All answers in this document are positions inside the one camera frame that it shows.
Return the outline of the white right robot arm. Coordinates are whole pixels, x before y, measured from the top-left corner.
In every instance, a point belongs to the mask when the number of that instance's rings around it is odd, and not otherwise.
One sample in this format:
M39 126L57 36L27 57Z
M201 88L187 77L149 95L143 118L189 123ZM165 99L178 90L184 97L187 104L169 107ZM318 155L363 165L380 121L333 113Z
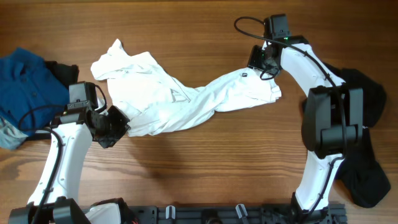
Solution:
M320 223L329 216L328 196L347 149L361 142L363 91L328 69L307 39L293 36L286 15L270 16L261 24L264 45L253 47L248 67L259 70L262 80L285 70L307 97L301 129L307 161L292 194L290 222Z

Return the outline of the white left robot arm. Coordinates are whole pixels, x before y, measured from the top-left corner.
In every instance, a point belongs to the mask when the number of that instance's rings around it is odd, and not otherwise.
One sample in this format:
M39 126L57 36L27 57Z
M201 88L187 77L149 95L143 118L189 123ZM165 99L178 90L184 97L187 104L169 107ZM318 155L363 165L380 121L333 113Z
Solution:
M80 177L92 142L113 147L129 129L117 107L99 106L98 85L69 87L70 102L45 128L52 144L40 181L25 207L11 210L9 223L132 223L134 214L123 199L94 204L84 212L77 204Z

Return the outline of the white t-shirt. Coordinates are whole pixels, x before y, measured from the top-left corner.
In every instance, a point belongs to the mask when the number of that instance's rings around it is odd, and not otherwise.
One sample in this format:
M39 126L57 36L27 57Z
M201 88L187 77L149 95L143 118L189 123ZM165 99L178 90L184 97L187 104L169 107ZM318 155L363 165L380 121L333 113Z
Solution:
M170 76L149 52L130 56L120 40L91 66L95 80L106 81L114 106L129 119L130 137L189 129L216 112L276 102L282 92L274 80L241 68L191 88Z

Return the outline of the black t-shirt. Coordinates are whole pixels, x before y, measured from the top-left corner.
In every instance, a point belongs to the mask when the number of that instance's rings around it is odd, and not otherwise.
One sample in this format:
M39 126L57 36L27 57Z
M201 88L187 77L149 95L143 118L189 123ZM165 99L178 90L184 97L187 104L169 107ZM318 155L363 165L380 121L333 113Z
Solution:
M382 115L386 92L357 69L326 69L333 83L309 88L303 104L302 139L308 156L294 199L302 210L322 210L338 179L356 205L372 208L391 189L369 132Z

